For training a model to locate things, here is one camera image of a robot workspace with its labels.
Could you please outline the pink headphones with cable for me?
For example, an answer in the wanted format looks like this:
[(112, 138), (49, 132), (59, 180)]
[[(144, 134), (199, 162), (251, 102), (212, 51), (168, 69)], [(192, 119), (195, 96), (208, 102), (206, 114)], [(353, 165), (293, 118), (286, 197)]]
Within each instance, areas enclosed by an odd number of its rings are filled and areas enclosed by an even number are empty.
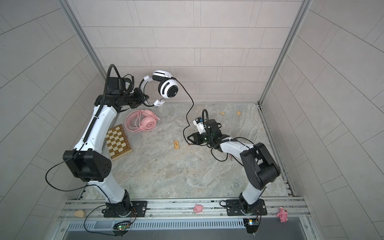
[(125, 119), (125, 127), (132, 133), (146, 132), (153, 130), (159, 118), (150, 110), (133, 111)]

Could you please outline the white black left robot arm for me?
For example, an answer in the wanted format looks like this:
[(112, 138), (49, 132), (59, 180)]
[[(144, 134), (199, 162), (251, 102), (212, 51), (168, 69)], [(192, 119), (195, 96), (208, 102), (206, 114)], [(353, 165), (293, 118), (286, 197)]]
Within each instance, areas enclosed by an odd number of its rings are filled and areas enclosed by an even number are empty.
[(85, 182), (88, 187), (97, 188), (105, 197), (106, 208), (102, 211), (105, 218), (134, 218), (138, 214), (129, 193), (113, 177), (112, 162), (102, 152), (107, 132), (122, 107), (135, 109), (149, 96), (135, 87), (134, 76), (123, 78), (117, 74), (111, 77), (111, 72), (117, 70), (115, 65), (109, 66), (104, 91), (95, 101), (92, 119), (74, 149), (64, 152), (63, 162), (75, 178)]

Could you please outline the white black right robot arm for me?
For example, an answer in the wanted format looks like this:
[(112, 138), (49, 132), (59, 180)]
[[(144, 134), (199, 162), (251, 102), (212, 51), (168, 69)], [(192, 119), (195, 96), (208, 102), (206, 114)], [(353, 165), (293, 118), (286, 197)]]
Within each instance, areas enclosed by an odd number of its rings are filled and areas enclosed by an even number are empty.
[(265, 216), (264, 200), (262, 194), (267, 185), (280, 176), (281, 170), (274, 158), (263, 143), (255, 145), (245, 144), (240, 137), (231, 138), (222, 134), (221, 124), (209, 119), (208, 111), (204, 109), (202, 116), (196, 118), (193, 124), (198, 131), (187, 137), (191, 145), (206, 145), (212, 151), (217, 150), (232, 156), (240, 163), (246, 173), (248, 184), (240, 194), (238, 201), (226, 200), (224, 206), (229, 216)]

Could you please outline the small printed wooden block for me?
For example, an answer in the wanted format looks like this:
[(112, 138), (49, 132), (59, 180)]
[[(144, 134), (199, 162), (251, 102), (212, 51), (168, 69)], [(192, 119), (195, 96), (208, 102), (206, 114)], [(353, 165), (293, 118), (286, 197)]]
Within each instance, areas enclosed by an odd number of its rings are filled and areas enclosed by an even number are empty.
[(175, 149), (179, 149), (180, 148), (179, 141), (174, 141), (174, 148)]

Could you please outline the wooden folding chess board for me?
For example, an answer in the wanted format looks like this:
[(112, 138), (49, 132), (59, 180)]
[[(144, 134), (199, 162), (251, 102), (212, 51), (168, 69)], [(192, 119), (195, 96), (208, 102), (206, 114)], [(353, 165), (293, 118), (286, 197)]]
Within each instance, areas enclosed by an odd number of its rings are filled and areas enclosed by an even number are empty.
[(113, 161), (133, 152), (122, 125), (107, 131), (106, 143)]

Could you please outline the pink pig toy centre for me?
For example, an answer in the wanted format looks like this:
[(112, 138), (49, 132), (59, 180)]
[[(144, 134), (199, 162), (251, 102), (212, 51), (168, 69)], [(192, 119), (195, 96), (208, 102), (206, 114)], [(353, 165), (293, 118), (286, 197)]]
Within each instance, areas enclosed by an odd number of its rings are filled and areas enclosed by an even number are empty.
[(198, 213), (202, 213), (204, 210), (204, 206), (203, 205), (198, 205), (196, 204), (193, 208), (193, 211), (195, 214), (198, 214)]

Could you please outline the pink pig toy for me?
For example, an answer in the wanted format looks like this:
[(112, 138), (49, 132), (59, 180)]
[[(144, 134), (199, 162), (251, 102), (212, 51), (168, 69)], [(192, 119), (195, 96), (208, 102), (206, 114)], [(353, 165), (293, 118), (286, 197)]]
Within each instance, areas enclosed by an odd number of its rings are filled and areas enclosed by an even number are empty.
[(198, 205), (196, 204), (193, 208), (193, 211), (195, 214), (198, 214), (198, 213), (202, 213), (204, 210), (204, 206), (203, 205)]
[(280, 207), (279, 212), (277, 213), (277, 217), (280, 219), (281, 223), (286, 223), (289, 220), (288, 211), (283, 207)]

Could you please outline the right circuit board with led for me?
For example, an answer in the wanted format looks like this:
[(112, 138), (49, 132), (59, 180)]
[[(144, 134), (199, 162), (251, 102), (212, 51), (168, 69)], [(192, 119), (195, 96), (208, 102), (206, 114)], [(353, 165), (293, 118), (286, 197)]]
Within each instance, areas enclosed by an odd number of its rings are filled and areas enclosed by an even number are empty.
[(261, 221), (257, 218), (243, 219), (243, 222), (248, 234), (255, 234), (258, 231), (261, 223)]

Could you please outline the circuit board with led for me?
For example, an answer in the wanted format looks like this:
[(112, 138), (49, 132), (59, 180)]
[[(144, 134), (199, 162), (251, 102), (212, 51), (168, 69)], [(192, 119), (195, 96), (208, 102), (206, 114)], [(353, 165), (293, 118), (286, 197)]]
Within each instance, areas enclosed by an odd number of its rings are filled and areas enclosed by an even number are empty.
[(261, 223), (261, 221), (257, 218), (243, 219), (243, 222), (248, 234), (255, 234), (258, 231)]
[(113, 233), (117, 236), (123, 236), (126, 234), (131, 226), (131, 221), (121, 221), (113, 226)]

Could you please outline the pink pig toy right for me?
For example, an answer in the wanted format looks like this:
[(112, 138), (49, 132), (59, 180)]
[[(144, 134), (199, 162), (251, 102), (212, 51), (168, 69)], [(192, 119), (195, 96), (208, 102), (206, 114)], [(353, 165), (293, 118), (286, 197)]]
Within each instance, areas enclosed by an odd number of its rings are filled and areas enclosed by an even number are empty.
[(277, 213), (277, 217), (280, 219), (281, 223), (286, 223), (289, 220), (288, 211), (283, 207), (280, 207), (279, 212)]

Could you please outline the left circuit board with led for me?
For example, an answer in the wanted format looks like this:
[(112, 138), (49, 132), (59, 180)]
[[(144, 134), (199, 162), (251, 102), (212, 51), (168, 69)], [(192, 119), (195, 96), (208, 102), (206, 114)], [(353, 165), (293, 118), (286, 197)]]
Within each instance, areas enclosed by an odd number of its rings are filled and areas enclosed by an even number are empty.
[(113, 226), (113, 233), (117, 236), (123, 236), (126, 234), (131, 226), (131, 221), (121, 221)]

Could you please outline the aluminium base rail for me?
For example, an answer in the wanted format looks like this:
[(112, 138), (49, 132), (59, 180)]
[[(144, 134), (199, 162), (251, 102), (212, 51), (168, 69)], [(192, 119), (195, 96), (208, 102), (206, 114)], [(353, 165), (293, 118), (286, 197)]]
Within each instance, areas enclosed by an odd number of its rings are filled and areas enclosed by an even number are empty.
[[(63, 240), (71, 233), (85, 233), (91, 237), (114, 237), (113, 226), (121, 221), (131, 221), (129, 231), (123, 236), (137, 231), (168, 230), (239, 230), (247, 233), (243, 219), (257, 218), (261, 221), (258, 231), (253, 234), (262, 239), (276, 235), (279, 239), (288, 238), (315, 240), (317, 235), (311, 223), (311, 215), (305, 200), (301, 197), (264, 197), (265, 216), (229, 216), (224, 206), (226, 200), (238, 201), (236, 198), (204, 199), (147, 199), (133, 200), (137, 216), (105, 218), (102, 200), (73, 200), (65, 203), (58, 217), (55, 240)], [(194, 206), (203, 205), (202, 213), (195, 214)], [(289, 220), (281, 223), (277, 217), (279, 208), (288, 211)], [(74, 216), (76, 211), (84, 211), (85, 218)]]

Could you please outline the beige wooden piece on rail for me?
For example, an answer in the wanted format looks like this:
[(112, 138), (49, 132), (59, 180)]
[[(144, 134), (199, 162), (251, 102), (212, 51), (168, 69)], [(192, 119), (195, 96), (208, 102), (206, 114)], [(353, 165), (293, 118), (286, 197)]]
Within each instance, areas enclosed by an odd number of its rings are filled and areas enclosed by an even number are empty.
[(84, 212), (84, 211), (76, 211), (75, 213), (74, 213), (74, 216), (75, 217), (77, 217), (77, 218), (85, 218), (85, 216), (86, 216), (86, 213)]

